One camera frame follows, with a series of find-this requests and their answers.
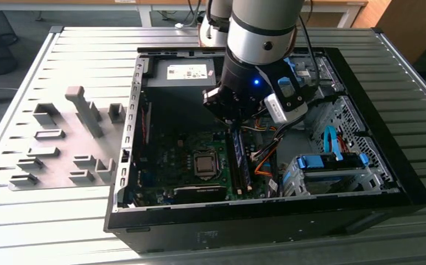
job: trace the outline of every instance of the robotic arm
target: robotic arm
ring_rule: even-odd
[[[202,105],[230,126],[264,108],[276,123],[289,123],[306,112],[294,75],[282,60],[293,47],[302,2],[232,1],[221,80],[217,88],[202,92]]]

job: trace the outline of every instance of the white table leg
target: white table leg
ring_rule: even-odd
[[[349,28],[352,26],[354,17],[358,14],[360,6],[348,6],[342,17],[340,18],[337,28]]]
[[[150,5],[138,5],[137,6],[138,16],[140,16],[140,24],[142,27],[152,27],[150,22]]]

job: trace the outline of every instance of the wooden desk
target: wooden desk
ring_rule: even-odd
[[[349,28],[364,5],[366,0],[313,0],[309,25]],[[150,11],[189,8],[186,0],[0,0],[0,10],[134,10],[138,11],[142,27],[150,27]],[[305,1],[301,11],[309,12],[309,1]]]

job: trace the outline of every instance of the wooden cabinet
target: wooden cabinet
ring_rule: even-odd
[[[368,0],[353,28],[380,28],[413,63],[426,50],[426,0]]]

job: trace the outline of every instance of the motherboard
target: motherboard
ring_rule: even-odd
[[[242,171],[249,172],[249,153],[254,151],[252,132],[242,130],[240,138],[244,150],[240,162]],[[264,183],[253,183],[241,175],[230,174],[234,166],[234,144],[225,130],[200,132],[153,132],[148,149],[152,151],[140,160],[145,167],[138,172],[133,189],[137,205],[170,205],[241,200],[264,197]]]

